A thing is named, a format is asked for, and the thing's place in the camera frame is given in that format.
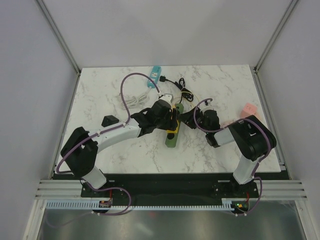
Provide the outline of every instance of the pink block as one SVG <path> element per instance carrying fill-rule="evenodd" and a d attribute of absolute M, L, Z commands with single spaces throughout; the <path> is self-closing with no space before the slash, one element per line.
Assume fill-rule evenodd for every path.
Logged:
<path fill-rule="evenodd" d="M 258 108 L 255 105 L 252 105 L 251 103 L 247 102 L 241 111 L 240 117 L 243 119 L 251 115 L 255 115 L 257 113 L 257 110 Z"/>

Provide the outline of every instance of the green power strip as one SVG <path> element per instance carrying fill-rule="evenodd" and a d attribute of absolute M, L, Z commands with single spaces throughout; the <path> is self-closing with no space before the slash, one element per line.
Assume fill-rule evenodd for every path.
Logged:
<path fill-rule="evenodd" d="M 178 110 L 178 112 L 180 114 L 182 114 L 184 112 L 184 106 L 181 103 L 177 103 L 175 105 L 176 109 Z M 178 140 L 178 134 L 179 134 L 179 129 L 180 129 L 180 124 L 181 122 L 179 122 L 179 126 L 178 126 L 178 132 L 177 133 L 168 133 L 166 135 L 165 138 L 165 145 L 168 148 L 174 148 L 177 145 L 177 140 Z"/>

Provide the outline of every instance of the robotic arm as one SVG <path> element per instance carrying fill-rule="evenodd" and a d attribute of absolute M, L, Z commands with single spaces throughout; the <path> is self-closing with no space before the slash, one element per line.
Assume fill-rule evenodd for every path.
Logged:
<path fill-rule="evenodd" d="M 253 115 L 220 129 L 217 112 L 207 104 L 202 110 L 196 107 L 196 110 L 179 114 L 171 107 L 172 100 L 171 94 L 164 94 L 151 108 L 132 114 L 127 124 L 110 115 L 104 117 L 102 129 L 86 131 L 83 127 L 78 127 L 62 148 L 61 156 L 64 157 L 88 136 L 98 133 L 74 150 L 65 162 L 75 177 L 82 178 L 95 189 L 99 189 L 107 182 L 104 174 L 95 166 L 99 152 L 126 139 L 150 134 L 154 129 L 174 131 L 179 120 L 191 129 L 200 126 L 207 130 L 205 137 L 208 144 L 214 148 L 236 142 L 242 156 L 230 181 L 232 189 L 235 190 L 253 180 L 260 161 L 277 145 L 274 135 Z"/>

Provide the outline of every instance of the white wall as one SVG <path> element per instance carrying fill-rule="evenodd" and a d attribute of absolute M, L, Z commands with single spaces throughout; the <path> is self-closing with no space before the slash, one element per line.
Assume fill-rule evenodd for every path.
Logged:
<path fill-rule="evenodd" d="M 0 1 L 0 238 L 22 238 L 76 82 L 33 0 Z"/>
<path fill-rule="evenodd" d="M 320 1 L 303 0 L 260 75 L 286 163 L 301 179 L 320 226 Z"/>
<path fill-rule="evenodd" d="M 81 67 L 255 65 L 290 0 L 44 0 Z"/>

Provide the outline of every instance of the white marble table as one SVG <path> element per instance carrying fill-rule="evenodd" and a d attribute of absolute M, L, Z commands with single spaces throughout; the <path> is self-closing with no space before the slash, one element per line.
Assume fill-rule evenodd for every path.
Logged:
<path fill-rule="evenodd" d="M 126 120 L 127 113 L 120 107 L 117 98 L 121 81 L 133 72 L 149 75 L 151 69 L 152 67 L 84 68 L 62 145 L 77 127 L 83 126 L 86 130 L 99 128 L 106 115 Z M 200 100 L 213 98 L 212 104 L 221 123 L 239 119 L 246 103 L 256 105 L 263 123 L 266 123 L 248 65 L 163 66 L 161 75 L 171 81 L 184 77 L 186 87 Z M 169 82 L 159 82 L 158 87 L 162 93 L 171 93 L 175 97 L 180 95 L 178 88 Z M 147 80 L 142 76 L 132 76 L 123 87 L 124 94 L 128 96 L 138 96 L 146 90 Z M 131 114 L 152 106 L 157 99 L 157 91 L 152 89 L 148 95 L 149 101 L 145 106 L 132 108 Z M 191 109 L 189 103 L 182 103 L 185 103 L 186 110 Z M 208 145 L 205 133 L 182 124 L 177 146 L 168 148 L 165 145 L 166 132 L 156 129 L 153 133 L 105 149 L 98 154 L 96 166 L 104 173 L 226 173 L 233 172 L 238 165 L 240 151 L 234 142 L 213 148 Z M 62 171 L 68 169 L 65 163 L 61 166 Z M 257 171 L 280 172 L 274 150 L 262 161 Z"/>

